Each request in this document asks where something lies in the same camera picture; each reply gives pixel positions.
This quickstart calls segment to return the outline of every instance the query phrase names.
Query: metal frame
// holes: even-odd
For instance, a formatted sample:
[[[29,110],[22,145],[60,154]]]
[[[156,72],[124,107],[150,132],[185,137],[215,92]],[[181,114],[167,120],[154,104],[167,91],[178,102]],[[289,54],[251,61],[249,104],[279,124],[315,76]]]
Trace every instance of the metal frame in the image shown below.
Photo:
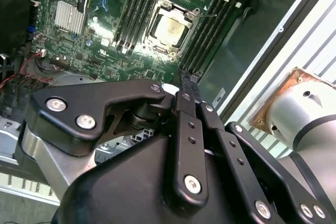
[[[318,0],[296,0],[217,113],[226,122]]]
[[[319,0],[226,121],[235,120],[247,126],[249,117],[263,105],[292,68],[309,68],[307,63],[313,62],[316,53],[321,52],[333,38],[335,27],[330,24],[334,24],[335,15],[336,0]]]

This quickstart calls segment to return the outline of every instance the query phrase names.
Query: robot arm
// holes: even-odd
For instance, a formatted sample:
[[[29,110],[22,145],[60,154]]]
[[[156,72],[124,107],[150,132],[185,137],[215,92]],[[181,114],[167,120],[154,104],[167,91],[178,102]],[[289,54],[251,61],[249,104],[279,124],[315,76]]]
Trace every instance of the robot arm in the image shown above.
[[[24,126],[15,156],[61,200],[53,224],[332,223],[249,132],[184,91],[149,80],[43,89]],[[95,165],[97,144],[143,128],[155,135]]]

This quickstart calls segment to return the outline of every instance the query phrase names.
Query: gray metal panel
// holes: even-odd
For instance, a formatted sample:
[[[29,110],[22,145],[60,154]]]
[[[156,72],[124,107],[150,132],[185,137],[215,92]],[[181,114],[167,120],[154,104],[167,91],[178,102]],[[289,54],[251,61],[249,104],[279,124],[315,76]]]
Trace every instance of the gray metal panel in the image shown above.
[[[241,19],[234,23],[200,82],[206,102],[212,104],[221,88],[226,91],[221,103],[224,101],[294,1],[260,0],[255,14],[241,24]]]

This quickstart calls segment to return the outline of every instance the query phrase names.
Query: cpu socket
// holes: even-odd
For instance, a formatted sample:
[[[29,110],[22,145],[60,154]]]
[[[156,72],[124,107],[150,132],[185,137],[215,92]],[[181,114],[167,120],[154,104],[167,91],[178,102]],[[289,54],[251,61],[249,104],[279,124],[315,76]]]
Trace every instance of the cpu socket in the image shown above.
[[[179,58],[196,28],[200,9],[186,10],[170,0],[157,0],[143,43],[172,58]]]

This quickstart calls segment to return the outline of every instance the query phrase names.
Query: green circuit board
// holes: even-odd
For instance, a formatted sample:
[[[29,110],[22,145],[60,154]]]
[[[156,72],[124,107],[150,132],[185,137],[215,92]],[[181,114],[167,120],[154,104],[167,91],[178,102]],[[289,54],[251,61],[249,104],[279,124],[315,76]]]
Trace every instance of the green circuit board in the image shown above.
[[[171,53],[156,50],[144,43],[144,34],[158,0],[87,0],[85,13],[80,14],[82,24],[75,20],[79,0],[38,1],[33,52],[46,49],[47,57],[56,64],[59,62],[61,67],[77,73],[95,74],[105,81],[148,78],[170,82],[183,57],[191,58],[194,54],[191,49],[195,48],[200,33],[205,29],[217,37],[209,41],[211,44],[206,45],[209,48],[204,54],[211,56],[216,52],[242,11],[245,0],[169,0],[176,5],[176,10],[198,10],[193,33],[184,41],[185,50],[179,57],[172,57]],[[220,23],[220,15],[224,14],[224,11],[220,12],[221,5],[226,3],[231,5],[230,18]],[[80,31],[62,29],[56,24],[67,22],[68,17],[65,21],[60,17],[65,15],[60,10],[64,6],[66,10],[72,8],[69,17],[74,26],[80,27]],[[211,22],[218,22],[221,26],[211,26]]]

